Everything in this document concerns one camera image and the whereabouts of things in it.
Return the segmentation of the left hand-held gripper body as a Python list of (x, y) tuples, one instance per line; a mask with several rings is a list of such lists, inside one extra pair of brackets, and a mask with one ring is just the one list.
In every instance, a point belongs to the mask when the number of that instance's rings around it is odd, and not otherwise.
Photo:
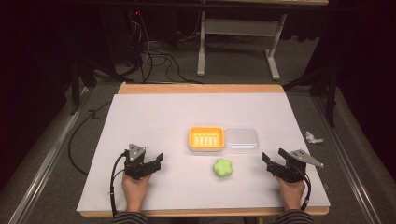
[(146, 149), (144, 147), (130, 144), (124, 162), (124, 173), (135, 180), (147, 176), (147, 165), (144, 162), (145, 155)]

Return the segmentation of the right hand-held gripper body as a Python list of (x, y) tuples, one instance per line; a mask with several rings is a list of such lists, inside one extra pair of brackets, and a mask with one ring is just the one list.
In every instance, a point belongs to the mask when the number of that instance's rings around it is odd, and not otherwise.
[(285, 160), (286, 164), (282, 166), (281, 173), (279, 175), (276, 175), (281, 179), (285, 180), (286, 182), (296, 183), (299, 181), (303, 181), (306, 174), (307, 164), (317, 166), (318, 168), (324, 167), (324, 164), (322, 162), (318, 161), (304, 150), (298, 149), (290, 151), (288, 153), (293, 157), (293, 160)]

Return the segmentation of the clear plastic soap dish lid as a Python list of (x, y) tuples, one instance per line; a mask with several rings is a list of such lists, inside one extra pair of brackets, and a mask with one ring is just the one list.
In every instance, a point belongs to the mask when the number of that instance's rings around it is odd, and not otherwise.
[(259, 145), (258, 135), (254, 129), (227, 129), (225, 131), (225, 149), (228, 153), (254, 153)]

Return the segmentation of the green flower-shaped soap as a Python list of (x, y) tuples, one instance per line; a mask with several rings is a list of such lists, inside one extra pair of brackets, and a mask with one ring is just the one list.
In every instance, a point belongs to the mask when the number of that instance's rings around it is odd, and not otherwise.
[(219, 158), (213, 165), (213, 172), (218, 178), (230, 176), (233, 173), (233, 164), (230, 160)]

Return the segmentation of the orange soap dish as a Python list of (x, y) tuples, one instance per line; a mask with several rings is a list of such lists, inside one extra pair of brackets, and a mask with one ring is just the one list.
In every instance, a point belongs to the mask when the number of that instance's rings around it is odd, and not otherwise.
[(189, 130), (188, 144), (192, 151), (222, 151), (225, 144), (224, 131), (220, 127), (191, 127)]

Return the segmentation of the person's left hand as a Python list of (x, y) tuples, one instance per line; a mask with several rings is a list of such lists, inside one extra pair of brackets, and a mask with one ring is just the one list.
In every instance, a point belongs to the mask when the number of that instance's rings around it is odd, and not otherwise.
[(122, 177), (122, 189), (126, 200), (127, 212), (140, 212), (146, 199), (151, 175), (135, 180), (128, 175)]

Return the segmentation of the person's right hand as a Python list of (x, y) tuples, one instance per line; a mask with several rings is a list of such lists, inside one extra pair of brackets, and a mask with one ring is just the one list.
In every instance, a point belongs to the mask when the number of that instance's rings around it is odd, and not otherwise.
[(284, 209), (286, 211), (301, 209), (302, 198), (304, 194), (305, 184), (303, 181), (289, 183), (280, 177), (276, 177), (280, 188), (280, 195)]

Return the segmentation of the crumpled white paper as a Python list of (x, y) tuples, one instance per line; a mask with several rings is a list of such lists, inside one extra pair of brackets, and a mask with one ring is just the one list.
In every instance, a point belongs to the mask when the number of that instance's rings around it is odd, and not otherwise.
[(323, 143), (324, 139), (323, 138), (316, 138), (311, 132), (306, 131), (305, 132), (305, 139), (308, 143), (310, 144), (319, 144)]

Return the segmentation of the black metal stand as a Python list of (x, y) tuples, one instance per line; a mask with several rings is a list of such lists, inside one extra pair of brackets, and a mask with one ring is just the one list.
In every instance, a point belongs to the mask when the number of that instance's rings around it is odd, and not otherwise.
[(338, 70), (338, 66), (325, 66), (319, 68), (313, 72), (305, 73), (301, 77), (298, 77), (293, 81), (283, 85), (283, 89), (288, 91), (294, 87), (311, 83), (309, 92), (312, 96), (326, 96), (325, 117), (329, 124), (333, 127)]
[(87, 88), (96, 86), (96, 79), (90, 65), (85, 60), (74, 60), (71, 63), (72, 115), (77, 113), (80, 106), (80, 95), (82, 93), (80, 82)]

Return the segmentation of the metal floor rail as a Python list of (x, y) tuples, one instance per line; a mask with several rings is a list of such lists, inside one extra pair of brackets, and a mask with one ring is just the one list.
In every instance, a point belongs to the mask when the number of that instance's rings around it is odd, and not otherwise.
[(7, 185), (10, 193), (6, 193), (6, 196), (14, 195), (18, 203), (12, 209), (12, 216), (6, 220), (7, 224), (26, 223), (62, 154), (67, 136), (78, 120), (79, 110), (91, 94), (92, 88), (78, 90), (78, 106), (74, 107), (72, 101), (67, 103), (22, 160)]
[(335, 128), (328, 121), (325, 114), (325, 107), (322, 101), (318, 97), (312, 99), (316, 109), (319, 112), (321, 119), (324, 121), (326, 129), (328, 130), (331, 142), (335, 147), (335, 154), (341, 163), (341, 168), (346, 176), (347, 182), (353, 192), (353, 195), (362, 211), (364, 219), (367, 224), (382, 224), (381, 220), (378, 218), (377, 212), (375, 211), (369, 194), (364, 187), (361, 179), (352, 164), (351, 159), (348, 157), (346, 149), (340, 139), (339, 134)]

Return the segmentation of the white metal desk frame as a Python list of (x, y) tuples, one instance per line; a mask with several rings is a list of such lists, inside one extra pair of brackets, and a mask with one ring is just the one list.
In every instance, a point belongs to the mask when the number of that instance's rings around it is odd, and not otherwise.
[(280, 80), (276, 66), (275, 52), (282, 34), (287, 15), (281, 14), (277, 21), (244, 21), (228, 19), (208, 19), (205, 12), (201, 13), (200, 47), (198, 51), (197, 75), (205, 74), (205, 36), (206, 35), (244, 35), (256, 37), (272, 37), (271, 48), (264, 51), (273, 80)]

